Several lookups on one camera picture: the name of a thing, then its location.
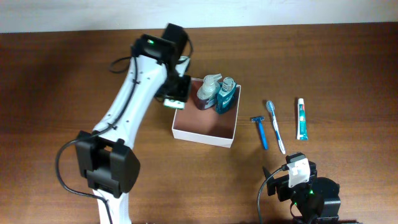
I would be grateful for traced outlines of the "blue Listerine mouthwash bottle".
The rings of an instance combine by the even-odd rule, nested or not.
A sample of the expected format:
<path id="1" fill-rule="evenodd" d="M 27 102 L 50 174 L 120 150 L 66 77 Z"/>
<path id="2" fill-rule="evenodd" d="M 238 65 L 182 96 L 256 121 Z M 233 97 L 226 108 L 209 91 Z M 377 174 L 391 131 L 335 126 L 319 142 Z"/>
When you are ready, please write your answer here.
<path id="1" fill-rule="evenodd" d="M 218 114 L 226 113 L 233 104 L 234 92 L 236 91 L 236 82 L 231 77 L 226 77 L 217 94 L 216 112 Z"/>

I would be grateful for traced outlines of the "clear pump soap bottle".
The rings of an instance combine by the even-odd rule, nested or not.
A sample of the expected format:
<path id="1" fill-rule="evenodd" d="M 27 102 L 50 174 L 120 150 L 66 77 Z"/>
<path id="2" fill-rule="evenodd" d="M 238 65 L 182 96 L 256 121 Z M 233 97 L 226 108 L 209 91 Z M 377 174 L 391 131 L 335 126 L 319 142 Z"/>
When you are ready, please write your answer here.
<path id="1" fill-rule="evenodd" d="M 207 110 L 216 104 L 216 96 L 221 89 L 219 80 L 222 74 L 207 75 L 197 91 L 196 106 L 199 110 Z"/>

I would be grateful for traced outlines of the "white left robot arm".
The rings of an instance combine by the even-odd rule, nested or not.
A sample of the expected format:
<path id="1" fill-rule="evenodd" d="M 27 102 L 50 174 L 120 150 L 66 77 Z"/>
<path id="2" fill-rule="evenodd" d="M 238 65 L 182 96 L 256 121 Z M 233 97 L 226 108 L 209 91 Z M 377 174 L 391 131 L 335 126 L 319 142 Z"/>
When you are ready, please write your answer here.
<path id="1" fill-rule="evenodd" d="M 80 131 L 75 143 L 80 174 L 97 199 L 101 223 L 130 223 L 129 192 L 141 164 L 134 141 L 154 98 L 164 106 L 184 109 L 191 90 L 186 75 L 191 45 L 183 27 L 168 24 L 161 37 L 144 34 L 131 47 L 127 76 L 113 104 L 93 128 Z"/>

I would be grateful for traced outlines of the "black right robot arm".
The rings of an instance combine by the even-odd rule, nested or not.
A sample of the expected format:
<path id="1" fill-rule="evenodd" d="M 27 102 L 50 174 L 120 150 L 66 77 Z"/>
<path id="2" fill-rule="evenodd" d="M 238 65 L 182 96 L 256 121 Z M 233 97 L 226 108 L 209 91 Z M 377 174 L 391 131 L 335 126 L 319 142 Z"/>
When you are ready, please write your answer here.
<path id="1" fill-rule="evenodd" d="M 289 187 L 288 175 L 275 179 L 276 173 L 263 167 L 266 179 L 261 189 L 267 187 L 269 196 L 276 194 L 280 202 L 290 200 L 290 205 L 297 207 L 300 215 L 292 216 L 294 223 L 338 223 L 340 185 L 326 177 L 318 177 L 316 163 L 310 161 L 309 168 L 308 182 Z"/>

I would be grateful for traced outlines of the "green Dettol soap box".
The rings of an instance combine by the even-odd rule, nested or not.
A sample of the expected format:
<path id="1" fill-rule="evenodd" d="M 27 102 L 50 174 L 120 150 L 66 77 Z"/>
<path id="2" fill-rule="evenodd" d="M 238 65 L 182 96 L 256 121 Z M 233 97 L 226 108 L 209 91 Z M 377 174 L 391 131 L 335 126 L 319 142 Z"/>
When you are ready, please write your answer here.
<path id="1" fill-rule="evenodd" d="M 183 110 L 185 108 L 185 103 L 178 100 L 165 99 L 164 106 L 176 110 Z"/>

